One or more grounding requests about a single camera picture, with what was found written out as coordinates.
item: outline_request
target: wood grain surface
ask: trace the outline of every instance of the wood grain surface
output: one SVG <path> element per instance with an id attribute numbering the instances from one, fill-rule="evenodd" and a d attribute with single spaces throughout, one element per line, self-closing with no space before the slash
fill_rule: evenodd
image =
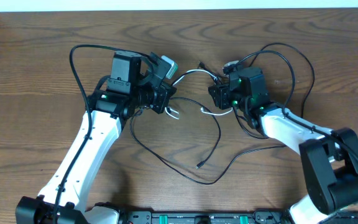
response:
<path id="1" fill-rule="evenodd" d="M 358 134 L 358 9 L 226 11 L 0 13 L 0 223 L 14 223 L 23 195 L 35 197 L 64 158 L 81 124 L 84 106 L 68 63 L 76 44 L 104 44 L 177 62 L 180 73 L 203 61 L 221 71 L 231 60 L 271 42 L 298 47 L 312 61 L 316 83 L 305 118 Z M 310 85 L 307 63 L 290 49 L 271 47 L 294 66 L 296 90 L 290 109 L 299 114 Z M 112 52 L 80 49 L 75 65 L 91 93 L 111 69 Z M 263 55 L 268 89 L 283 101 L 291 78 L 277 56 Z M 176 96 L 198 100 L 213 111 L 203 73 L 187 76 Z M 135 122 L 141 141 L 199 180 L 214 180 L 239 152 L 274 145 L 247 137 L 233 114 L 219 117 L 222 139 L 209 162 L 218 131 L 212 118 L 185 101 L 173 101 L 181 120 L 146 111 Z M 244 211 L 288 208 L 306 194 L 297 154 L 284 149 L 238 159 L 210 186 L 192 183 L 168 169 L 134 142 L 128 126 L 108 152 L 88 205 L 110 201 L 156 211 Z"/>

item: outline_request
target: white arm segment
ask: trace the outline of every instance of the white arm segment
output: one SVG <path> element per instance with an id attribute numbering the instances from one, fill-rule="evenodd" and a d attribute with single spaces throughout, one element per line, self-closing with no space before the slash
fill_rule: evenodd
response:
<path id="1" fill-rule="evenodd" d="M 121 133 L 119 119 L 110 117 L 109 113 L 101 111 L 92 112 L 93 129 L 91 138 L 85 144 L 80 156 L 77 158 L 65 184 L 59 205 L 65 206 L 67 202 L 75 204 L 75 209 L 85 213 L 86 201 L 94 178 L 100 165 L 113 142 Z M 44 201 L 55 203 L 57 188 L 74 155 L 88 131 L 88 114 L 85 113 L 83 121 L 71 148 L 68 150 L 62 164 L 50 179 L 49 183 L 39 192 L 44 195 Z"/>
<path id="2" fill-rule="evenodd" d="M 285 112 L 291 118 L 311 127 L 316 126 L 317 129 L 325 133 L 332 131 L 332 129 L 319 127 L 294 115 L 289 109 L 285 109 Z M 320 139 L 324 137 L 284 118 L 281 108 L 269 111 L 261 118 L 261 122 L 264 132 L 268 137 L 279 140 L 298 154 L 300 154 L 299 144 L 304 143 L 308 139 Z M 292 205 L 290 214 L 296 224 L 316 224 L 329 217 L 329 215 L 321 213 L 315 207 L 309 195 L 306 195 L 298 203 Z"/>
<path id="3" fill-rule="evenodd" d="M 307 124 L 308 126 L 316 126 L 320 131 L 324 131 L 328 134 L 332 131 L 332 129 L 322 128 L 298 117 L 289 109 L 285 108 L 285 112 L 288 113 L 291 118 Z M 298 154 L 299 144 L 304 143 L 308 139 L 320 139 L 324 137 L 322 134 L 314 133 L 299 124 L 284 118 L 281 108 L 267 112 L 267 114 L 261 118 L 261 122 L 264 132 L 268 137 L 279 140 Z"/>

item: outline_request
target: green connector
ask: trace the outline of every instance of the green connector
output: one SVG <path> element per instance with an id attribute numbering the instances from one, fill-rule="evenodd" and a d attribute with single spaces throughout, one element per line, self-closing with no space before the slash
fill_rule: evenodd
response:
<path id="1" fill-rule="evenodd" d="M 240 216 L 240 224 L 248 224 L 248 217 Z"/>
<path id="2" fill-rule="evenodd" d="M 168 224 L 168 215 L 160 215 L 160 224 Z"/>

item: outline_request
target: white wire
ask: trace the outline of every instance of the white wire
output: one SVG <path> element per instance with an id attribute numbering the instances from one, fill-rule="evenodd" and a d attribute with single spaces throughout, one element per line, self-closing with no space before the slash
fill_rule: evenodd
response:
<path id="1" fill-rule="evenodd" d="M 172 111 L 172 112 L 174 112 L 174 113 L 176 113 L 176 114 L 178 115 L 178 116 L 176 117 L 176 116 L 172 115 L 171 113 L 169 113 L 168 110 L 167 110 L 167 108 L 168 108 L 168 107 L 165 107 L 165 113 L 166 113 L 167 115 L 171 116 L 172 118 L 179 119 L 179 117 L 180 117 L 179 112 L 177 112 L 177 111 L 175 111 L 174 109 L 172 109 L 171 107 L 169 107 L 169 110 L 170 110 L 170 111 Z"/>
<path id="2" fill-rule="evenodd" d="M 204 113 L 204 114 L 209 114 L 209 115 L 214 115 L 214 116 L 226 115 L 226 114 L 228 114 L 228 113 L 230 113 L 230 112 L 232 112 L 232 111 L 233 111 L 233 108 L 231 108 L 229 111 L 226 111 L 226 112 L 224 112 L 224 113 L 216 114 L 216 113 L 205 112 L 205 111 L 204 111 L 204 108 L 201 108 L 201 112 L 202 112 L 202 113 Z"/>
<path id="3" fill-rule="evenodd" d="M 203 70 L 203 69 L 192 69 L 192 70 L 189 70 L 189 71 L 187 71 L 187 72 L 185 72 L 185 73 L 188 73 L 188 72 L 205 72 L 205 73 L 207 73 L 208 75 L 210 75 L 212 78 L 214 78 L 214 80 L 217 80 L 217 79 L 218 79 L 218 78 L 217 78 L 216 76 L 214 76 L 211 72 L 206 71 L 206 70 Z M 186 76 L 186 75 L 180 77 L 176 82 L 172 83 L 172 85 L 174 86 L 174 85 L 178 84 L 178 82 L 180 82 L 180 80 L 182 80 L 185 76 Z"/>

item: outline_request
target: cable end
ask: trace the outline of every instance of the cable end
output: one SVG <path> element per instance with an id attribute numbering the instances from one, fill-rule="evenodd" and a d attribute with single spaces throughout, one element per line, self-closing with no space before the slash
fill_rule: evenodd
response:
<path id="1" fill-rule="evenodd" d="M 205 164 L 205 161 L 201 161 L 199 164 L 197 164 L 196 169 L 201 168 Z"/>

